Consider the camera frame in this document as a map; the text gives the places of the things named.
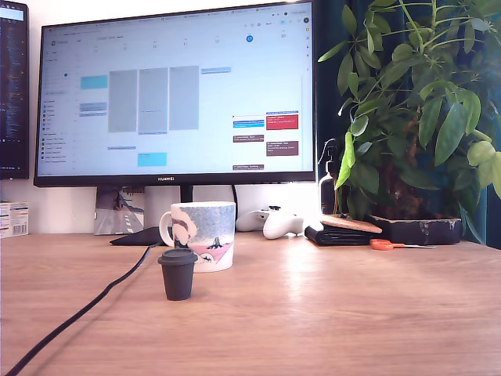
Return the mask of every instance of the black cable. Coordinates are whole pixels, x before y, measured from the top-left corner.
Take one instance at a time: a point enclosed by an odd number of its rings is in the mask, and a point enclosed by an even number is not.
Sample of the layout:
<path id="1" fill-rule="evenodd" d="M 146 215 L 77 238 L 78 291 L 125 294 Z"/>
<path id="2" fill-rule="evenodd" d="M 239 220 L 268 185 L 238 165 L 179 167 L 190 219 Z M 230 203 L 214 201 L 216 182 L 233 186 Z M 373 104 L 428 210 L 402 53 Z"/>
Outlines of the black cable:
<path id="1" fill-rule="evenodd" d="M 42 339 L 33 349 L 28 351 L 28 353 L 23 356 L 23 359 L 21 359 L 5 376 L 16 376 L 21 372 L 21 370 L 28 364 L 30 361 L 42 350 L 44 347 L 46 347 L 51 340 L 53 340 L 55 337 L 57 337 L 62 331 L 64 331 L 67 327 L 69 327 L 71 324 L 73 324 L 75 321 L 77 321 L 80 317 L 84 316 L 93 306 L 95 306 L 97 303 L 99 303 L 110 291 L 113 287 L 117 286 L 120 282 L 123 280 L 126 280 L 131 274 L 133 274 L 139 266 L 142 264 L 142 262 L 145 260 L 146 256 L 150 253 L 151 248 L 155 248 L 157 245 L 160 245 L 160 243 L 156 243 L 153 245 L 150 245 L 145 252 L 142 254 L 142 257 L 139 259 L 139 261 L 130 269 L 126 274 L 124 274 L 122 277 L 118 278 L 117 280 L 114 280 L 112 283 L 110 283 L 106 288 L 103 290 L 103 292 L 99 295 L 97 295 L 94 300 L 92 300 L 89 304 L 87 304 L 84 308 L 79 310 L 77 313 L 75 313 L 72 317 L 70 317 L 68 320 L 66 320 L 64 323 L 59 325 L 56 329 L 54 329 L 52 332 L 47 334 L 47 336 Z"/>
<path id="2" fill-rule="evenodd" d="M 238 219 L 238 197 L 236 195 L 235 184 L 232 184 L 233 201 L 235 201 L 235 220 Z"/>

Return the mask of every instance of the white box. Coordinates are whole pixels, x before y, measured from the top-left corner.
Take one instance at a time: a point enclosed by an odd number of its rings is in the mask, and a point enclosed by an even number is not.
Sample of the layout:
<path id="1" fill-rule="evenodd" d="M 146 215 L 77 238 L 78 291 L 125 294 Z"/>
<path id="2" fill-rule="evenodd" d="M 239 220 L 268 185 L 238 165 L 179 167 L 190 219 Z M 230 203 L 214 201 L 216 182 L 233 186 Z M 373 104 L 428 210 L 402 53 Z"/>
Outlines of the white box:
<path id="1" fill-rule="evenodd" d="M 28 203 L 0 202 L 0 238 L 28 234 Z"/>

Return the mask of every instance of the scissors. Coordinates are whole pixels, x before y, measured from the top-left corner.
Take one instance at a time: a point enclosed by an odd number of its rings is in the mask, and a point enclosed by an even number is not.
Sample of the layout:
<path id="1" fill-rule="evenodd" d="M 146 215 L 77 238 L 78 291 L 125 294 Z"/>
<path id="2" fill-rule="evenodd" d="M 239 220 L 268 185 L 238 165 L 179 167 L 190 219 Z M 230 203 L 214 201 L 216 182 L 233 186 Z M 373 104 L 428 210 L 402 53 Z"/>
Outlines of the scissors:
<path id="1" fill-rule="evenodd" d="M 435 248 L 434 245 L 408 245 L 403 243 L 391 243 L 389 240 L 371 239 L 370 246 L 379 251 L 390 251 L 393 248 Z"/>

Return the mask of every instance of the spray bottle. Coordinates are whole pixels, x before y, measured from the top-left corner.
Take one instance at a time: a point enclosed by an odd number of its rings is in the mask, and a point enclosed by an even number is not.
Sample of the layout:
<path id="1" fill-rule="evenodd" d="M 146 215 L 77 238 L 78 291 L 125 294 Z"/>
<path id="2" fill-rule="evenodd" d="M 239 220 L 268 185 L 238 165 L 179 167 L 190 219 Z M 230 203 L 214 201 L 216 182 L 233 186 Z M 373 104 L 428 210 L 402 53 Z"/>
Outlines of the spray bottle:
<path id="1" fill-rule="evenodd" d="M 341 169 L 340 154 L 342 143 L 339 139 L 330 139 L 323 146 L 322 156 L 319 165 L 326 163 L 326 172 L 319 181 L 320 208 L 322 214 L 337 214 L 339 212 L 339 203 L 337 191 L 334 189 Z"/>

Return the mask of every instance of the white mug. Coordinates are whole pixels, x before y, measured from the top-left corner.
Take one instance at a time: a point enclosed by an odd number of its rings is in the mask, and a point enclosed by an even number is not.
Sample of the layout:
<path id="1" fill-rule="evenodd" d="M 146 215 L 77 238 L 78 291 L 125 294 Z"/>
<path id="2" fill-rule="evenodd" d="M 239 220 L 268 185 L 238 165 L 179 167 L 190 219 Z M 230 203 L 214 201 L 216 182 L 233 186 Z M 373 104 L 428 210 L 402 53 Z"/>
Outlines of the white mug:
<path id="1" fill-rule="evenodd" d="M 168 225 L 172 223 L 172 237 Z M 158 225 L 166 245 L 191 248 L 195 273 L 217 272 L 233 264 L 235 203 L 224 201 L 172 204 Z"/>

